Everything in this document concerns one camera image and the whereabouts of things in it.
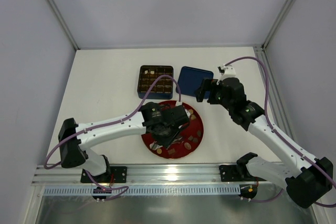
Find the metal serving tongs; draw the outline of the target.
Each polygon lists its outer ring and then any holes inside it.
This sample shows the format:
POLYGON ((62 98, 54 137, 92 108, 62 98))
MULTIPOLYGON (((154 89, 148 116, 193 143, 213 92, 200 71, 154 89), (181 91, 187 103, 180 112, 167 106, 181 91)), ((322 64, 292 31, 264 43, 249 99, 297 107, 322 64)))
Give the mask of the metal serving tongs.
POLYGON ((180 142, 182 142, 182 137, 181 136, 175 138, 174 140, 172 140, 170 142, 166 142, 166 143, 154 141, 153 143, 151 143, 149 145, 149 149, 154 150, 154 151, 157 150, 158 148, 162 148, 162 147, 165 148, 165 149, 168 149, 168 148, 170 148, 170 146, 172 144, 180 143, 180 142))

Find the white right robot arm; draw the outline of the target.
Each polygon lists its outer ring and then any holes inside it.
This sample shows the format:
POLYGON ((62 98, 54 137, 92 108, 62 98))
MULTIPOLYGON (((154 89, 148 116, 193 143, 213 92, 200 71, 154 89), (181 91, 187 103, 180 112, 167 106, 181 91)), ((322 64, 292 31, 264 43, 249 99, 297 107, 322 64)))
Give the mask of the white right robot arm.
POLYGON ((301 208, 308 208, 335 186, 333 164, 305 151, 267 117, 266 111, 246 98, 237 78, 207 82, 208 103, 219 104, 234 123, 261 140, 283 162, 281 167, 248 153, 237 161, 250 176, 267 180, 282 189, 301 208))

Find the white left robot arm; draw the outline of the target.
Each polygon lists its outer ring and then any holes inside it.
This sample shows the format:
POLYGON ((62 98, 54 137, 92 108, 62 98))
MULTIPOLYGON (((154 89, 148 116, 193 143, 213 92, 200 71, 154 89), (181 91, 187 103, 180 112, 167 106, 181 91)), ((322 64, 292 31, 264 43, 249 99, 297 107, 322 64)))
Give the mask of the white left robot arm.
POLYGON ((80 167, 97 182, 116 178, 108 158, 92 148, 107 141, 138 135, 153 154, 178 159, 194 152, 204 136, 200 115, 188 104, 178 101, 144 102, 119 118, 78 124, 64 120, 58 134, 62 168, 80 167))

